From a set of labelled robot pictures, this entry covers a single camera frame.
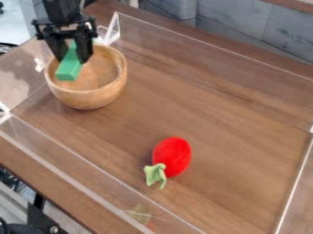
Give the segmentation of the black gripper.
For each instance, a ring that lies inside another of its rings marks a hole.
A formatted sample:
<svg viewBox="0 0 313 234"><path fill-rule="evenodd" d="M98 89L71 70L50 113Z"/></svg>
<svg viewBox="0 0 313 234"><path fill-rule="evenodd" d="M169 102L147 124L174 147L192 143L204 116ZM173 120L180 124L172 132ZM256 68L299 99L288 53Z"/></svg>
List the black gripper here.
<svg viewBox="0 0 313 234"><path fill-rule="evenodd" d="M98 37L95 17L85 15L81 10L98 0L43 0L47 17L34 19L32 25L36 29L36 38L44 39L44 30L48 30L46 42L50 50L59 61L63 60L69 50L65 38L75 38L79 62L85 64L93 55L93 38ZM86 26L87 30L63 31L62 27L78 24Z"/></svg>

